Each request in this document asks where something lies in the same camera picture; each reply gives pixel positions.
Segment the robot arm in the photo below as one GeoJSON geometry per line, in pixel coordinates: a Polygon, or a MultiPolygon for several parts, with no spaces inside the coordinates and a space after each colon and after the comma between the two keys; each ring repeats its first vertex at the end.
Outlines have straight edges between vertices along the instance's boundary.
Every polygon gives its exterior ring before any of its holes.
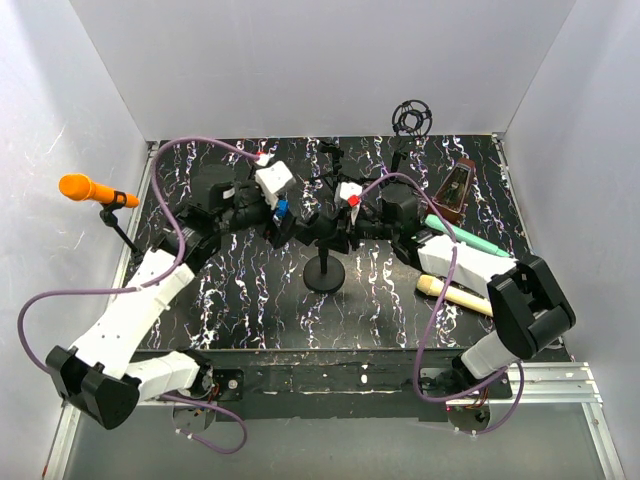
{"type": "MultiPolygon", "coordinates": [[[[446,276],[453,242],[438,235],[417,246],[425,272],[446,276]]],[[[576,317],[546,262],[497,257],[457,244],[453,280],[484,297],[495,330],[454,359],[432,386],[447,394],[468,390],[516,360],[528,360],[575,325],[576,317]]]]}
{"type": "MultiPolygon", "coordinates": [[[[338,192],[350,192],[351,188],[351,184],[341,183],[338,192]]],[[[409,186],[385,186],[382,209],[373,218],[362,215],[353,205],[345,205],[346,196],[340,199],[350,215],[337,217],[346,225],[335,230],[350,237],[352,248],[357,248],[361,238],[387,239],[403,263],[432,275],[447,276],[453,241],[447,235],[434,235],[433,230],[422,228],[418,202],[409,186]]],[[[333,240],[333,244],[342,243],[333,240]]],[[[484,253],[464,243],[456,246],[453,281],[489,298],[495,330],[456,358],[451,370],[435,379],[436,386],[446,394],[468,390],[512,362],[534,357],[572,328],[576,320],[541,258],[529,255],[517,260],[484,253]]]]}
{"type": "MultiPolygon", "coordinates": [[[[137,363],[130,363],[131,358],[162,311],[220,249],[222,236],[265,223],[281,193],[293,183],[282,162],[265,166],[256,172],[256,180],[239,184],[230,168],[205,167],[192,182],[188,203],[175,212],[186,243],[183,263],[158,284],[119,295],[70,348],[51,350],[46,365],[59,395],[112,429],[140,401],[174,390],[195,398],[211,391],[213,367],[194,351],[137,363]]],[[[140,286],[167,271],[177,250],[177,234],[166,225],[127,286],[140,286]]]]}

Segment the black marble surface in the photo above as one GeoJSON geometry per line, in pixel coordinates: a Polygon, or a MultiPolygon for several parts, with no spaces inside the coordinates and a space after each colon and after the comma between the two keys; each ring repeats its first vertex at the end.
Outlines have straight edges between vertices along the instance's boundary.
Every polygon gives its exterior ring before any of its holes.
{"type": "MultiPolygon", "coordinates": [[[[336,140],[346,152],[345,165],[355,162],[363,176],[380,175],[391,163],[392,145],[387,137],[336,140]]],[[[330,168],[330,158],[317,152],[317,139],[229,142],[251,152],[268,150],[289,166],[297,180],[288,192],[294,213],[307,218],[319,208],[328,208],[328,188],[321,182],[305,181],[330,168]]],[[[476,180],[460,226],[521,256],[528,249],[527,242],[490,136],[430,137],[413,149],[400,171],[433,195],[462,155],[475,161],[476,180]]],[[[219,162],[234,166],[239,179],[249,172],[244,158],[209,145],[183,144],[161,159],[161,183],[170,205],[189,195],[190,179],[203,165],[219,162]]],[[[136,242],[146,247],[164,218],[151,191],[142,208],[136,242]]],[[[305,288],[302,270],[315,255],[316,249],[295,240],[273,250],[253,230],[225,238],[221,252],[177,296],[140,348],[417,345],[435,302],[416,294],[420,272],[400,263],[386,242],[366,241],[348,256],[335,254],[347,271],[345,284],[335,295],[319,295],[305,288]]],[[[438,312],[428,346],[470,346],[491,328],[489,318],[447,304],[438,312]]]]}

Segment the microphone clip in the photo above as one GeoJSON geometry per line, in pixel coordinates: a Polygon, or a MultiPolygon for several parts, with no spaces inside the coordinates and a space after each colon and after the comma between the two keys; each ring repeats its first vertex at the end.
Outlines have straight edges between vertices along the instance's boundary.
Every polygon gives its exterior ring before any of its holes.
{"type": "Polygon", "coordinates": [[[100,211],[100,219],[102,223],[104,223],[107,227],[113,228],[118,236],[124,241],[124,243],[131,249],[131,255],[133,257],[134,263],[139,263],[142,261],[142,257],[144,257],[144,252],[138,248],[138,246],[133,243],[133,241],[127,236],[127,234],[120,228],[118,225],[118,217],[116,217],[116,210],[121,209],[127,203],[127,194],[120,191],[115,191],[113,196],[113,201],[110,203],[103,203],[102,210],[100,211]]]}

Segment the white wall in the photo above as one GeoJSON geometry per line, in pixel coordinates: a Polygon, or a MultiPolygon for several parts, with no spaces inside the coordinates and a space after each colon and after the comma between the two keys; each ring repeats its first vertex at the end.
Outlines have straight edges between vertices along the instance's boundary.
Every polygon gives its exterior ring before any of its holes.
{"type": "Polygon", "coordinates": [[[504,131],[574,0],[71,0],[145,138],[504,131]]]}
{"type": "MultiPolygon", "coordinates": [[[[0,32],[0,476],[28,479],[42,473],[61,402],[20,347],[18,310],[43,290],[111,285],[121,250],[98,206],[64,198],[58,179],[82,171],[135,190],[146,145],[67,1],[0,2],[0,32]]],[[[36,305],[36,353],[68,346],[104,306],[36,305]]]]}
{"type": "Polygon", "coordinates": [[[533,246],[577,314],[628,478],[640,478],[640,4],[578,0],[506,135],[533,246]]]}

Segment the wooden handle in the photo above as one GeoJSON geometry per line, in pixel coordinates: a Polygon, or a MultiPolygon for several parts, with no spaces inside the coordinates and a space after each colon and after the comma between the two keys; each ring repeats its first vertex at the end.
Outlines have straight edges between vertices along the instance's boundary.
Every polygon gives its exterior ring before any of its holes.
{"type": "MultiPolygon", "coordinates": [[[[442,292],[442,287],[444,287],[444,283],[436,277],[432,277],[431,275],[421,275],[420,279],[418,280],[418,285],[416,286],[416,288],[422,293],[433,297],[437,297],[438,295],[440,295],[440,292],[442,292]]],[[[449,302],[456,303],[462,307],[466,307],[475,312],[482,313],[483,315],[493,317],[491,303],[485,298],[471,295],[470,293],[463,292],[459,288],[451,286],[447,288],[447,294],[444,298],[449,302]]]]}

